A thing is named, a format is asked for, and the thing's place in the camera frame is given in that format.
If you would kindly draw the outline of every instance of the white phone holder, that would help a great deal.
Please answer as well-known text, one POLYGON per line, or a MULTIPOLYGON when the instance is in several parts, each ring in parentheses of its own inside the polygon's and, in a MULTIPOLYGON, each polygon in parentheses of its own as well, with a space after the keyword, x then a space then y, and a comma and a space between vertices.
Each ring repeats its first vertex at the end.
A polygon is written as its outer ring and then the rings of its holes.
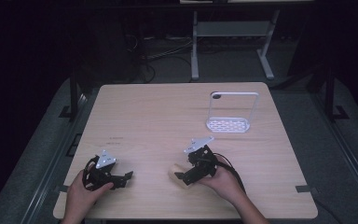
POLYGON ((212 92, 207 127, 213 133, 246 133, 258 97, 257 92, 212 92))

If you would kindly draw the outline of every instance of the dark background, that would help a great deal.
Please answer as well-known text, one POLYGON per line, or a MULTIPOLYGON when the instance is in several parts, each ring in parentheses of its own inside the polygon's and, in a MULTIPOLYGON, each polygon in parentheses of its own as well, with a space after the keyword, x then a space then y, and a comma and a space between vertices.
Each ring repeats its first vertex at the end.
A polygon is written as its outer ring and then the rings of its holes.
MULTIPOLYGON (((131 82, 142 48, 128 53, 123 33, 142 30, 159 38, 191 34, 191 11, 74 13, 62 5, 79 4, 0 0, 0 190, 54 93, 73 72, 83 91, 131 82)), ((274 38, 298 39, 300 34, 288 76, 315 63, 327 64, 358 104, 358 1, 318 1, 310 14, 283 10, 274 38)))

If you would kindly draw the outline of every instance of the gray floor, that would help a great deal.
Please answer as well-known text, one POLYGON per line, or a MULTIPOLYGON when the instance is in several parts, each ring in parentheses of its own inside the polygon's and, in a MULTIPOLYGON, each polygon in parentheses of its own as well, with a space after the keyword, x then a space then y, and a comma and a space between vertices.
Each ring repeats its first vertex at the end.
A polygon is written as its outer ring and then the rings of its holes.
MULTIPOLYGON (((150 54, 180 45, 177 42, 154 40, 146 43, 150 54)), ((276 76, 274 80, 264 77, 255 53, 258 44, 257 40, 242 40, 239 45, 224 46, 220 52, 200 54, 198 82, 261 81, 273 86, 284 81, 296 43, 272 43, 268 59, 276 76)), ((189 53, 172 56, 150 62, 156 71, 151 83, 190 80, 189 64, 176 58, 181 57, 189 62, 189 53)), ((358 223, 358 182, 342 153, 342 144, 332 132, 332 126, 339 129, 358 160, 358 106, 348 90, 337 81, 335 104, 342 105, 350 119, 337 120, 332 125, 319 106, 323 92, 309 94, 305 89, 307 81, 304 78, 285 90, 271 91, 271 94, 315 202, 319 202, 319 215, 313 220, 271 220, 271 223, 338 223, 337 218, 341 223, 358 223)), ((52 215, 52 209, 72 160, 65 154, 67 151, 69 154, 76 151, 76 146, 71 145, 83 132, 97 93, 98 89, 94 89, 92 94, 80 99, 79 114, 75 121, 69 122, 69 119, 59 118, 62 108, 70 102, 69 82, 62 83, 1 192, 0 223, 58 223, 52 215)), ((86 223, 100 223, 100 220, 86 220, 86 223)))

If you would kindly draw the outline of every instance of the hand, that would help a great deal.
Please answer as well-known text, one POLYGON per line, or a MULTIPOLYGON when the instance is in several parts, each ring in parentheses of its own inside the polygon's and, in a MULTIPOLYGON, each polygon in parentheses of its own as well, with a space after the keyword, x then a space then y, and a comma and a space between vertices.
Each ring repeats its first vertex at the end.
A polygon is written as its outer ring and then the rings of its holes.
MULTIPOLYGON (((227 164, 222 157, 216 156, 216 158, 227 164)), ((217 166, 213 177, 203 177, 199 183, 210 187, 220 197, 234 205, 243 223, 269 223, 241 189, 235 176, 226 168, 217 166)))
POLYGON ((83 186, 83 172, 82 170, 78 173, 74 182, 68 188, 65 215, 61 224, 80 223, 95 202, 113 187, 113 183, 107 183, 94 191, 87 190, 83 186))
MULTIPOLYGON (((222 163, 227 164, 221 156, 216 156, 216 158, 222 163)), ((240 196, 245 195, 235 176, 221 166, 217 166, 216 173, 213 177, 203 177, 198 183, 210 187, 220 197, 230 203, 234 203, 240 196)))

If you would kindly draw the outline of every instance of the cable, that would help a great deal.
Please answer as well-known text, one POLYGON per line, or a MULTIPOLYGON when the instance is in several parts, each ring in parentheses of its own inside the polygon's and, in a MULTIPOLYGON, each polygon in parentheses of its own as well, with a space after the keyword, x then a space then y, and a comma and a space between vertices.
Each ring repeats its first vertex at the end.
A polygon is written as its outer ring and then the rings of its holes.
POLYGON ((327 213, 329 213, 333 219, 338 223, 338 224, 342 224, 343 222, 324 204, 322 204, 321 202, 319 202, 318 200, 316 200, 315 198, 313 199, 319 206, 321 206, 327 213))

